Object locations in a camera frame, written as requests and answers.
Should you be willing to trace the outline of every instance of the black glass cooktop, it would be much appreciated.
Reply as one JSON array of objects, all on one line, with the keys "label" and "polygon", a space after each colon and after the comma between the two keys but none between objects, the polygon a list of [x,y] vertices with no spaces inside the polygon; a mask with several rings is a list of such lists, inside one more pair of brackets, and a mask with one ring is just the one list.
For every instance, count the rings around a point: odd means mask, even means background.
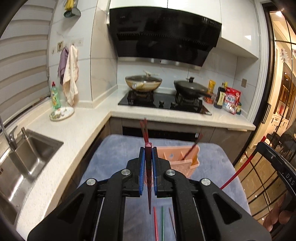
[{"label": "black glass cooktop", "polygon": [[178,93],[172,95],[156,92],[139,93],[129,91],[118,104],[212,115],[207,108],[203,106],[202,100],[185,99]]}]

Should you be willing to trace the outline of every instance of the plate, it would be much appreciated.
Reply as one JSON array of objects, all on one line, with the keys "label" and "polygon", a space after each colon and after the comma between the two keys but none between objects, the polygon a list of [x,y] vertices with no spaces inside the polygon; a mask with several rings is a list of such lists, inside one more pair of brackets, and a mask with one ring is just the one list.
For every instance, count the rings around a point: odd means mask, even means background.
[{"label": "plate", "polygon": [[49,115],[49,118],[51,121],[62,121],[64,119],[69,118],[73,114],[74,114],[73,107],[61,107],[51,112]]}]

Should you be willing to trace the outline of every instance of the black frying pan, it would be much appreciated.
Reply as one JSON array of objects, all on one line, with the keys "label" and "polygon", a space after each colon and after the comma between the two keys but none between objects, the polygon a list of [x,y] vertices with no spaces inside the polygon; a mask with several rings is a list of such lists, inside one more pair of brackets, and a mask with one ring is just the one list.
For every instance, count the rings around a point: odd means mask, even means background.
[{"label": "black frying pan", "polygon": [[193,77],[190,77],[189,81],[175,80],[174,86],[176,91],[187,99],[197,99],[202,96],[212,97],[207,93],[207,87],[198,83],[194,83],[193,79]]}]

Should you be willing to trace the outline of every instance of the door handle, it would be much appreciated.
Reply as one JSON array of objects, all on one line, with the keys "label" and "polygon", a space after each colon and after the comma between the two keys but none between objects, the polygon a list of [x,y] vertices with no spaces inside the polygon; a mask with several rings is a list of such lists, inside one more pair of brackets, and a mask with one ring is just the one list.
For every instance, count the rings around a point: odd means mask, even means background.
[{"label": "door handle", "polygon": [[269,111],[270,111],[270,108],[271,108],[271,104],[267,103],[266,110],[265,110],[265,114],[264,114],[264,116],[263,116],[263,119],[261,120],[261,123],[262,123],[262,124],[265,124],[266,119],[267,119],[267,116],[268,116]]}]

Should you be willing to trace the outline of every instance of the blue gripper pad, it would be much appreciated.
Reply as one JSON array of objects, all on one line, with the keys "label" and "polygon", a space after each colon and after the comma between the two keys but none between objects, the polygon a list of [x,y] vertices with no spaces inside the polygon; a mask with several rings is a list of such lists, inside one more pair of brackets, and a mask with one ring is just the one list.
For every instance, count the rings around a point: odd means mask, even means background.
[{"label": "blue gripper pad", "polygon": [[157,174],[156,174],[156,162],[154,156],[154,149],[152,148],[152,168],[153,168],[153,187],[154,187],[154,194],[157,195]]},{"label": "blue gripper pad", "polygon": [[145,148],[143,150],[142,161],[141,161],[141,168],[140,168],[140,175],[139,175],[139,194],[143,194],[144,189],[144,175],[145,175]]}]

